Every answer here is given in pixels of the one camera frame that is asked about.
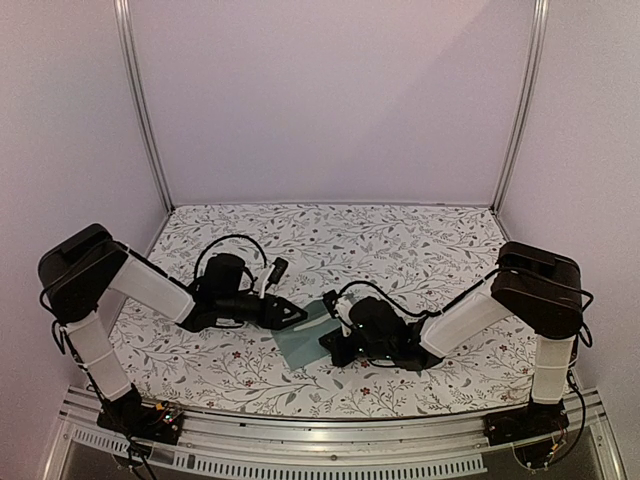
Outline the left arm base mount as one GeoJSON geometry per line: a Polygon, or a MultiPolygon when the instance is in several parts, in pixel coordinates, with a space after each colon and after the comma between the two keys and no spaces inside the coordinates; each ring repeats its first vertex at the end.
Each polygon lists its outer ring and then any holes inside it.
{"type": "Polygon", "coordinates": [[[100,412],[97,425],[125,436],[176,445],[181,436],[184,411],[161,402],[147,406],[138,400],[108,402],[100,412]]]}

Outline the teal blue envelope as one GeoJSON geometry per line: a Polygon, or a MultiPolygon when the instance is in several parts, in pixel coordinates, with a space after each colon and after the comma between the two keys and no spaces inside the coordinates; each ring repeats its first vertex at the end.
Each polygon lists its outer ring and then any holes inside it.
{"type": "Polygon", "coordinates": [[[308,313],[307,320],[283,330],[272,332],[284,362],[290,370],[306,367],[317,360],[329,356],[329,352],[319,344],[319,338],[333,330],[342,330],[341,323],[328,314],[321,300],[314,300],[303,309],[308,313]],[[327,320],[327,322],[331,323],[324,332],[312,334],[293,332],[296,326],[319,319],[327,320]]]}

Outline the beige letter paper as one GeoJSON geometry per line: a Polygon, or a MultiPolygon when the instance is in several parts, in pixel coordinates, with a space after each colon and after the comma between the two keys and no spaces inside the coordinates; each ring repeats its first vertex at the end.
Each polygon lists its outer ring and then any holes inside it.
{"type": "Polygon", "coordinates": [[[293,332],[300,334],[324,332],[329,325],[331,325],[331,323],[327,322],[327,320],[319,319],[298,325],[293,329],[293,332]]]}

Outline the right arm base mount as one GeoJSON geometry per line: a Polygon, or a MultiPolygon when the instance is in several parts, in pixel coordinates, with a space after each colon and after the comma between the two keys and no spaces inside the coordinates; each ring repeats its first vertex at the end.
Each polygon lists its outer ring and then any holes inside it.
{"type": "Polygon", "coordinates": [[[563,401],[554,405],[529,403],[483,417],[483,433],[491,446],[548,435],[568,426],[563,401]]]}

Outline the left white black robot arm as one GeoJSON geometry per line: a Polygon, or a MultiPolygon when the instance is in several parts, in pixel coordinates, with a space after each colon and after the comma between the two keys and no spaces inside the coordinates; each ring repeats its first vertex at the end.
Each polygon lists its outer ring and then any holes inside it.
{"type": "Polygon", "coordinates": [[[38,262],[41,306],[54,318],[54,338],[69,348],[95,391],[110,405],[111,419],[128,434],[148,426],[148,412],[120,364],[100,319],[104,295],[117,292],[180,328],[198,333],[251,323],[280,331],[308,316],[291,301],[269,293],[288,263],[264,261],[250,273],[234,254],[204,249],[190,284],[173,278],[94,223],[45,253],[38,262]]]}

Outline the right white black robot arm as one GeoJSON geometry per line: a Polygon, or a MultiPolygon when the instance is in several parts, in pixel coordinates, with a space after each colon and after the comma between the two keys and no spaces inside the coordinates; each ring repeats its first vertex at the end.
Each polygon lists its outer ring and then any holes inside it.
{"type": "Polygon", "coordinates": [[[441,309],[413,314],[411,322],[390,300],[368,296],[351,302],[344,290],[325,293],[323,304],[340,325],[319,344],[336,367],[365,358],[423,371],[486,328],[516,317],[537,336],[530,404],[516,422],[524,435],[537,436],[555,420],[574,344],[588,332],[584,312],[593,300],[574,260],[509,241],[500,248],[495,269],[441,309]]]}

